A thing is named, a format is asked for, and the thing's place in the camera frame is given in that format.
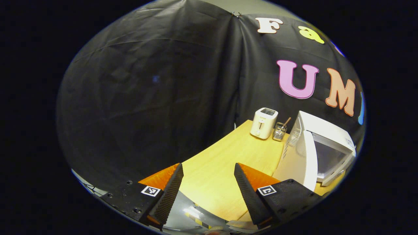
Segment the letter m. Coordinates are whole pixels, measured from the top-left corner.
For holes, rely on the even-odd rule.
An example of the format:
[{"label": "letter m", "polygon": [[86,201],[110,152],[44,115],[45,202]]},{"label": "letter m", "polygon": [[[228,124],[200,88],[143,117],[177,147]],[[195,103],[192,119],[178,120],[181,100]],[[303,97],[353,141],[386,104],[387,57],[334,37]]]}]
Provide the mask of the letter m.
[{"label": "letter m", "polygon": [[354,91],[356,90],[356,85],[352,80],[348,79],[344,87],[341,75],[337,70],[328,68],[327,71],[331,76],[331,91],[329,97],[325,99],[325,103],[331,107],[339,105],[340,109],[344,107],[344,112],[352,117],[354,115]]}]

